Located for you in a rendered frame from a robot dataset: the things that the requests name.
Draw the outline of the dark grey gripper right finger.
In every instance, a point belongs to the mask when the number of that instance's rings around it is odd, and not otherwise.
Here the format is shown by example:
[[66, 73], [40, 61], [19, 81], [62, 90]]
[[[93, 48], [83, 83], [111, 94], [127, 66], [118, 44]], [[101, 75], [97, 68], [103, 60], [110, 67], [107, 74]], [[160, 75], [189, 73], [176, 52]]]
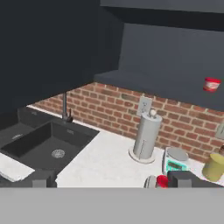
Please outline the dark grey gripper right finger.
[[203, 188], [203, 187], [221, 187], [221, 185], [211, 183], [198, 178], [191, 171], [168, 171], [168, 186], [177, 188]]

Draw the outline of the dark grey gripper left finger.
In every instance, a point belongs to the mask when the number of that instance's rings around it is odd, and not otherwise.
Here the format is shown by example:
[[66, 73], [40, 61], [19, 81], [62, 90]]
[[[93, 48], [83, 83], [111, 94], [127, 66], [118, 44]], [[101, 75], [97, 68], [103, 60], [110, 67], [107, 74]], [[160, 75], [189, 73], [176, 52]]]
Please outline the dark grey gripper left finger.
[[57, 173], [54, 170], [36, 170], [22, 180], [9, 181], [0, 175], [0, 188], [21, 187], [21, 188], [47, 188], [56, 187]]

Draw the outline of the white teal digital scale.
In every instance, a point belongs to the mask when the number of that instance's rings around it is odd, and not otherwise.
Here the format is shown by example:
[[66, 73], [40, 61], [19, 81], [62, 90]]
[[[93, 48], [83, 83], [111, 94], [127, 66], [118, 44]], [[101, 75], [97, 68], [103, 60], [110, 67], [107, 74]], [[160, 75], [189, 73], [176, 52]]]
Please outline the white teal digital scale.
[[189, 171], [190, 162], [188, 154], [175, 147], [166, 147], [162, 160], [162, 173], [167, 174], [168, 171]]

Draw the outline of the red jam jar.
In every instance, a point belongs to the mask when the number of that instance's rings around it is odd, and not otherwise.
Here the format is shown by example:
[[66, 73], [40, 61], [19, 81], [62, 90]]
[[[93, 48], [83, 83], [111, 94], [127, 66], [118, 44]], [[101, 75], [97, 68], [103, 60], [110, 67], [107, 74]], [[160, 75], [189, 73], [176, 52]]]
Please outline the red jam jar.
[[220, 79], [206, 77], [203, 89], [208, 92], [215, 92], [220, 84], [221, 84]]

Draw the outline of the dark grey cabinet door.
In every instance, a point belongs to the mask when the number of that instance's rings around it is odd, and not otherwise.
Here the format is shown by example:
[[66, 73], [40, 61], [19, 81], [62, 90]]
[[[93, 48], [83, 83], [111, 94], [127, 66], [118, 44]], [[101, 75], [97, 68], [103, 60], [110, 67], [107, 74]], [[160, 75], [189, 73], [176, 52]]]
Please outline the dark grey cabinet door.
[[117, 69], [122, 38], [100, 0], [0, 0], [0, 114]]

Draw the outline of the red and white can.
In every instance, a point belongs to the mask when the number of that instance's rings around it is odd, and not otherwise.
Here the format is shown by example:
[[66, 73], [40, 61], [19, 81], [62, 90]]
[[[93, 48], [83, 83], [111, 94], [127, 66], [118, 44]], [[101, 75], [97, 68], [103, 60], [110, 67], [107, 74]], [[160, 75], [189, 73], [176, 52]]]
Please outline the red and white can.
[[168, 178], [165, 175], [150, 175], [144, 182], [144, 188], [167, 188]]

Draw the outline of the olive yellow jar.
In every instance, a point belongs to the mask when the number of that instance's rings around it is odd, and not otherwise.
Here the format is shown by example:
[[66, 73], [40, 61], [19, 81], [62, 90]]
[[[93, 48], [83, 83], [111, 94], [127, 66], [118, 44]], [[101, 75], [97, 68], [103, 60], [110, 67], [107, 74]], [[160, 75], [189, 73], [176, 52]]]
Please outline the olive yellow jar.
[[224, 174], [224, 156], [218, 153], [210, 154], [202, 169], [202, 174], [206, 179], [217, 182]]

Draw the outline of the black kitchen sink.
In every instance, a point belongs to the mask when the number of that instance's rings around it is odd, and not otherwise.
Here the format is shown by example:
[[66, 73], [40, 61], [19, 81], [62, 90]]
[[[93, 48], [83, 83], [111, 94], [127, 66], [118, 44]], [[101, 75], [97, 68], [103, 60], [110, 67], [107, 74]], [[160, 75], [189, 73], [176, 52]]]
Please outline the black kitchen sink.
[[0, 114], [0, 176], [16, 182], [36, 170], [61, 172], [98, 131], [24, 107]]

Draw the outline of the grey paper towel holder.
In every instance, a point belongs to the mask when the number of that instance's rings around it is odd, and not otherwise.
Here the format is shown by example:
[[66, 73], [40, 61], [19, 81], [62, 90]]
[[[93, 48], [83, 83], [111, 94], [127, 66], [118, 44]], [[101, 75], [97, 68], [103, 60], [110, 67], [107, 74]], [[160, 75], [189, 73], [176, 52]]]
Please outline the grey paper towel holder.
[[130, 157], [141, 164], [150, 164], [155, 161], [153, 151], [162, 123], [162, 117], [155, 109], [143, 112], [136, 135], [136, 141], [129, 148]]

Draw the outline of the dark grey sink tap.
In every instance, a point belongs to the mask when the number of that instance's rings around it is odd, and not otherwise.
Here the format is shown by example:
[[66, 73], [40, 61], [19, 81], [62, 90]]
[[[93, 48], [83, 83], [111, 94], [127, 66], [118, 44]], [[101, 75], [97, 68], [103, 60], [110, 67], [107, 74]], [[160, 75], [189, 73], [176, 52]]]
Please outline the dark grey sink tap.
[[63, 110], [62, 110], [62, 119], [67, 122], [71, 123], [73, 121], [73, 117], [71, 116], [71, 112], [67, 112], [67, 94], [63, 94]]

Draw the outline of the grey wall socket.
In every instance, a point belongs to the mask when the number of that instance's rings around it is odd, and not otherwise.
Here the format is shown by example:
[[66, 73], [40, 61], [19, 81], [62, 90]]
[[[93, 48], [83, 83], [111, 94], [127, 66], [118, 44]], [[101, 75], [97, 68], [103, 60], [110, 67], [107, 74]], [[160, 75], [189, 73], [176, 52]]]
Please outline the grey wall socket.
[[219, 125], [215, 137], [224, 140], [224, 122]]

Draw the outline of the white wall socket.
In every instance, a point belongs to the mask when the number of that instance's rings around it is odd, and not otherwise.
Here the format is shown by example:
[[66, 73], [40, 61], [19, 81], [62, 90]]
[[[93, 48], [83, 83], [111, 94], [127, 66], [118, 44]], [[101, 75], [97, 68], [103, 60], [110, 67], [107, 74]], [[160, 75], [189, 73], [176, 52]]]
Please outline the white wall socket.
[[152, 99], [149, 97], [141, 96], [138, 103], [136, 114], [140, 116], [143, 112], [149, 112], [151, 109]]

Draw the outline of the dark grey wall cabinet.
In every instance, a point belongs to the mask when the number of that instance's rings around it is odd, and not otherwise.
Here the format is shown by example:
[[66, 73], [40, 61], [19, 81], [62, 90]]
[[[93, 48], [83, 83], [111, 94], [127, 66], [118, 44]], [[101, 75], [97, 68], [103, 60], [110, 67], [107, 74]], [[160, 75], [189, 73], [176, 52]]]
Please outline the dark grey wall cabinet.
[[[94, 80], [224, 111], [224, 0], [101, 0], [124, 22], [117, 69]], [[215, 92], [205, 78], [220, 79]]]

